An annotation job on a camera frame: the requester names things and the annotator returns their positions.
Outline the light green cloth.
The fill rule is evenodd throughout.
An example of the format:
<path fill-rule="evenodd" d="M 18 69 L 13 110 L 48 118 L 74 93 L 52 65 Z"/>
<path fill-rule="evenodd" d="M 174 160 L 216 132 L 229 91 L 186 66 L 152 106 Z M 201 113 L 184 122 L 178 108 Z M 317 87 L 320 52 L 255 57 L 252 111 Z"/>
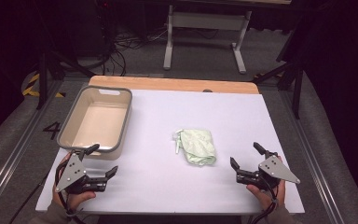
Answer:
<path fill-rule="evenodd" d="M 216 151 L 210 131 L 182 129 L 172 135 L 175 141 L 175 153 L 184 151 L 186 161 L 193 165 L 213 165 L 216 162 Z"/>

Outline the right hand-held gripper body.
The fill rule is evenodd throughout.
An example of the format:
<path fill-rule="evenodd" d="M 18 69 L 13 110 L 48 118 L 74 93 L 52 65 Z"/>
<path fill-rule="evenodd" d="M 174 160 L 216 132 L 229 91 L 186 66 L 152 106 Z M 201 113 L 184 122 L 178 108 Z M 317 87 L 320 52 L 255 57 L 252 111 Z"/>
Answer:
<path fill-rule="evenodd" d="M 244 185 L 253 185 L 262 190 L 270 190 L 277 187 L 282 180 L 295 184 L 300 179 L 278 158 L 276 152 L 261 152 L 265 160 L 258 164 L 258 170 L 245 171 L 236 164 L 236 181 Z"/>

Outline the aluminium floor rail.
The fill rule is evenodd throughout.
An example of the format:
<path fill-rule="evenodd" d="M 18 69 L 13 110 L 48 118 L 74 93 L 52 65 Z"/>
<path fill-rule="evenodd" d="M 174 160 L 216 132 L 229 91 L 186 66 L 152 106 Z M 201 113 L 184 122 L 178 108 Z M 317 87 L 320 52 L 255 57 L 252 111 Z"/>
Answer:
<path fill-rule="evenodd" d="M 289 93 L 287 91 L 281 91 L 280 96 L 282 98 L 283 105 L 289 114 L 291 123 L 296 130 L 296 135 L 300 141 L 300 148 L 304 154 L 313 182 L 321 197 L 324 209 L 330 219 L 330 222 L 332 224 L 345 224 L 344 219 L 337 207 L 337 203 L 332 195 L 332 191 L 326 181 L 326 178 L 324 177 L 321 166 L 313 152 L 313 148 L 302 126 L 301 120 L 295 115 L 295 112 L 292 109 L 292 101 Z"/>
<path fill-rule="evenodd" d="M 37 109 L 39 99 L 26 98 L 0 126 L 0 197 L 61 86 L 62 81 L 50 83 L 48 99 L 40 109 Z"/>

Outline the person's right hand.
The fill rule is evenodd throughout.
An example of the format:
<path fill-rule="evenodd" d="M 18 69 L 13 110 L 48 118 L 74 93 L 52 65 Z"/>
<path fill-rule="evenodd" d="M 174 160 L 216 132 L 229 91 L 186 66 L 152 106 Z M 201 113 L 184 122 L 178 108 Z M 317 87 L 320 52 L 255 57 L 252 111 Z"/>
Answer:
<path fill-rule="evenodd" d="M 267 211 L 272 203 L 272 195 L 270 192 L 263 191 L 254 185 L 247 185 L 246 189 L 249 190 L 259 201 L 261 208 Z M 273 189 L 276 195 L 277 205 L 276 207 L 285 206 L 285 181 L 281 180 L 280 184 Z"/>

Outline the person's left hand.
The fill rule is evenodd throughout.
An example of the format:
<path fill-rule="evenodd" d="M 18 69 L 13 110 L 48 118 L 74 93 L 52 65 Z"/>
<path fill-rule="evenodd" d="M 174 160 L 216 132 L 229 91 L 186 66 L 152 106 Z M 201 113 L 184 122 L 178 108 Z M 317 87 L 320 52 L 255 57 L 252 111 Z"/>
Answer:
<path fill-rule="evenodd" d="M 80 194 L 67 194 L 65 191 L 58 193 L 56 186 L 52 188 L 52 201 L 63 209 L 69 208 L 72 211 L 76 211 L 83 202 L 94 199 L 95 197 L 96 193 L 93 191 L 86 191 Z"/>

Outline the white table mat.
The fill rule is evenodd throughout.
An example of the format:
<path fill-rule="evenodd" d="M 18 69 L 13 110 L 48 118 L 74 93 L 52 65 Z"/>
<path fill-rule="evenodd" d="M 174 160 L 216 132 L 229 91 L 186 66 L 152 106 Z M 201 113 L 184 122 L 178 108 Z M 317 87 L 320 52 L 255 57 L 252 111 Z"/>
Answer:
<path fill-rule="evenodd" d="M 186 161 L 173 140 L 182 129 L 211 132 L 214 164 Z M 260 94 L 135 90 L 120 157 L 84 161 L 92 175 L 112 167 L 117 174 L 104 192 L 81 206 L 89 214 L 255 214 L 257 199 L 237 183 L 230 166 L 236 161 L 255 171 L 264 158 L 254 143 L 282 152 Z"/>

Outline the beige bin with grey rim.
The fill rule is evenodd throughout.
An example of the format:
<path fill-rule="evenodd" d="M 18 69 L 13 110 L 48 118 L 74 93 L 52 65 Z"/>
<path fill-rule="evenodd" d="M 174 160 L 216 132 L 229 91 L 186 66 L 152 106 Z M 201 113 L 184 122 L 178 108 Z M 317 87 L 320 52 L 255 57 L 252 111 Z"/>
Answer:
<path fill-rule="evenodd" d="M 126 88 L 82 88 L 62 125 L 58 145 L 72 150 L 99 144 L 90 158 L 118 159 L 130 120 L 131 101 L 132 92 Z"/>

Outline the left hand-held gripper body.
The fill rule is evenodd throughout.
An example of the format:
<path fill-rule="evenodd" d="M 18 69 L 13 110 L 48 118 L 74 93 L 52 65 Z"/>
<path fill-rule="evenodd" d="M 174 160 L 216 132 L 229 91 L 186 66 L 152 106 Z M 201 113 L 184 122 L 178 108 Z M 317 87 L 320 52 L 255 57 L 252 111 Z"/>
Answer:
<path fill-rule="evenodd" d="M 56 183 L 56 192 L 80 194 L 86 191 L 105 191 L 108 178 L 89 177 L 83 164 L 84 151 L 74 150 Z"/>

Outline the black tripod stand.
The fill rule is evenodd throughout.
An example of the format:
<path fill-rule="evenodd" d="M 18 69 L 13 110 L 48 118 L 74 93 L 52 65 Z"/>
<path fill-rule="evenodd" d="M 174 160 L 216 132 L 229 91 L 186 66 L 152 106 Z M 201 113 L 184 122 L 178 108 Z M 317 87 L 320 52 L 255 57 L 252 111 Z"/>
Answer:
<path fill-rule="evenodd" d="M 48 73 L 54 80 L 62 80 L 65 76 L 61 63 L 66 63 L 86 77 L 93 77 L 94 73 L 75 61 L 69 60 L 58 51 L 43 49 L 39 54 L 39 102 L 37 109 L 41 109 L 48 101 Z"/>
<path fill-rule="evenodd" d="M 277 57 L 277 62 L 284 61 L 284 64 L 266 74 L 255 75 L 252 80 L 254 84 L 260 84 L 271 77 L 281 75 L 277 83 L 279 91 L 288 91 L 291 86 L 294 86 L 292 112 L 296 119 L 299 119 L 299 101 L 304 71 L 298 59 L 296 48 L 293 47 L 293 40 L 300 29 L 300 25 L 301 21 L 298 21 Z"/>

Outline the wooden table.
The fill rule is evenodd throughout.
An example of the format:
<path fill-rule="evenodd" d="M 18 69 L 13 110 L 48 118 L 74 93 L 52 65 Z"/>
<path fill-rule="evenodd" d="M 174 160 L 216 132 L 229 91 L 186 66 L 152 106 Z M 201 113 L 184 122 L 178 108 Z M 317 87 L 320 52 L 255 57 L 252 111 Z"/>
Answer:
<path fill-rule="evenodd" d="M 159 77 L 109 77 L 94 76 L 90 85 L 120 87 L 131 90 L 159 91 L 212 91 L 223 93 L 258 94 L 259 90 L 251 82 L 196 80 Z"/>

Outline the thin black rod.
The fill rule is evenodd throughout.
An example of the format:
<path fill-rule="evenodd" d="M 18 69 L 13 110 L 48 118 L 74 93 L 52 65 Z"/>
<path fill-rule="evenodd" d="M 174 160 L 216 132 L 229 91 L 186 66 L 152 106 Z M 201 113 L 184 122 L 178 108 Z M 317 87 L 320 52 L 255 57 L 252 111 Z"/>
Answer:
<path fill-rule="evenodd" d="M 40 182 L 38 183 L 34 189 L 31 191 L 31 193 L 26 197 L 26 199 L 24 200 L 24 202 L 21 204 L 21 206 L 16 210 L 16 212 L 14 213 L 14 215 L 12 216 L 12 218 L 10 219 L 10 221 L 8 222 L 8 224 L 13 224 L 15 219 L 17 218 L 17 216 L 20 214 L 21 210 L 25 207 L 25 205 L 32 199 L 32 197 L 34 196 L 34 194 L 42 187 L 44 186 L 44 182 Z"/>

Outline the white metal desk frame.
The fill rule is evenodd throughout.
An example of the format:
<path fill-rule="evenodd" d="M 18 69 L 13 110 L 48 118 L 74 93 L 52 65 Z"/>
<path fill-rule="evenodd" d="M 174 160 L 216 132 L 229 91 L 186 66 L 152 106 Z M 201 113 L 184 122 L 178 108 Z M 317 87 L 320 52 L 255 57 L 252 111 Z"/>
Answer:
<path fill-rule="evenodd" d="M 239 72 L 241 74 L 245 74 L 247 69 L 241 55 L 241 46 L 247 32 L 251 16 L 251 11 L 246 11 L 243 15 L 218 15 L 207 13 L 179 12 L 175 11 L 173 6 L 169 6 L 168 21 L 166 24 L 167 44 L 165 49 L 163 68 L 165 70 L 171 69 L 173 51 L 172 33 L 175 27 L 215 29 L 239 32 L 238 40 L 231 44 L 231 48 Z"/>

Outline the yellow black hazard tape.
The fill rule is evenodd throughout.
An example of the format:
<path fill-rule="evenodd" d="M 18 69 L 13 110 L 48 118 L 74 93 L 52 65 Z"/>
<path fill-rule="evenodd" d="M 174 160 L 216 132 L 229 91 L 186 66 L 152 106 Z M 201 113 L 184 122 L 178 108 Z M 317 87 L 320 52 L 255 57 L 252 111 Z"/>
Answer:
<path fill-rule="evenodd" d="M 27 95 L 34 96 L 34 97 L 39 97 L 40 96 L 40 92 L 34 90 L 34 85 L 36 84 L 38 79 L 39 79 L 38 74 L 35 74 L 35 75 L 33 75 L 31 77 L 31 79 L 29 80 L 29 82 L 26 85 L 25 89 L 22 91 L 23 96 L 27 96 Z"/>

